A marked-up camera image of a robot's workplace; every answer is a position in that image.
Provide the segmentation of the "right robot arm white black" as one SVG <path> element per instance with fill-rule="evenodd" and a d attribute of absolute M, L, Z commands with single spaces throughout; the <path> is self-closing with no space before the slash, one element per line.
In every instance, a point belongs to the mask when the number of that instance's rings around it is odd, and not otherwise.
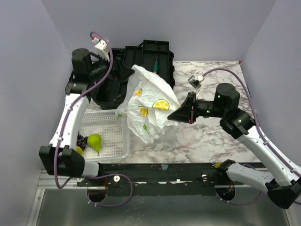
<path fill-rule="evenodd" d="M 240 93 L 229 83 L 216 87 L 212 101 L 197 99 L 190 92 L 182 105 L 168 116 L 169 120 L 193 124 L 199 116 L 220 118 L 221 128 L 246 146 L 267 168 L 260 172 L 232 160 L 217 167 L 217 181 L 223 185 L 230 181 L 249 185 L 266 193 L 278 207 L 288 209 L 301 194 L 300 167 L 268 142 L 254 118 L 238 107 Z"/>

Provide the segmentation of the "white plastic bag lemon print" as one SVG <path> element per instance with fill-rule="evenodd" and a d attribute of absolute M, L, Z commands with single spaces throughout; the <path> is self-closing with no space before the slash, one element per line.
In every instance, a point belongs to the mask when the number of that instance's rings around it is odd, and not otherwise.
<path fill-rule="evenodd" d="M 128 128 L 144 143 L 152 144 L 167 127 L 179 124 L 167 117 L 180 103 L 171 86 L 157 74 L 138 65 L 132 69 L 135 72 L 128 78 L 126 97 L 115 114 L 126 117 Z"/>

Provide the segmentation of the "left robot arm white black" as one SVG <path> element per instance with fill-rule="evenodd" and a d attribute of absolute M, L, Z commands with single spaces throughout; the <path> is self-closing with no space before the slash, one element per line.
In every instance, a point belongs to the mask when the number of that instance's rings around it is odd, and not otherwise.
<path fill-rule="evenodd" d="M 93 55 L 86 48 L 72 52 L 73 70 L 65 87 L 63 113 L 49 144 L 40 147 L 39 157 L 50 175 L 88 177 L 92 185 L 99 186 L 104 182 L 99 164 L 85 160 L 76 151 L 81 120 L 94 94 L 95 84 L 100 85 L 107 78 L 125 81 L 134 71 L 124 66 L 119 57 L 111 56 L 108 61 L 99 58 L 93 62 Z"/>

